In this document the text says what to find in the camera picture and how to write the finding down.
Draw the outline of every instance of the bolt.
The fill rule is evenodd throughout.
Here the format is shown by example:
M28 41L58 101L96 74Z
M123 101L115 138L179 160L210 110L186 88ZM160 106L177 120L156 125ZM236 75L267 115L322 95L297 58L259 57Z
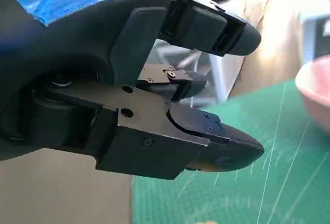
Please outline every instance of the bolt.
M143 139L142 140L142 145L143 146L151 146L151 145L153 145L153 140L151 140L151 139Z
M175 78L176 74L173 71L167 71L166 74L171 77L171 78Z

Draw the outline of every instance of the floor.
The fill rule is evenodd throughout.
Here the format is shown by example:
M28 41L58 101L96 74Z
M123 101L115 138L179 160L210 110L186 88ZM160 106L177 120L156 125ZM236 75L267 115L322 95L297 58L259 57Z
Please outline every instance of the floor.
M269 0L258 25L262 41L245 62L229 97L294 78L300 68L292 0Z

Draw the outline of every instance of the table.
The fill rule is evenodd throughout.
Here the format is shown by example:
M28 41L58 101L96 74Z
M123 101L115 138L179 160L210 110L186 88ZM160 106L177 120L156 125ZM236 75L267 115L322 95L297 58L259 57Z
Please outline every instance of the table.
M265 154L228 173L135 177L134 224L329 223L330 136L310 120L293 81L207 110L259 140Z

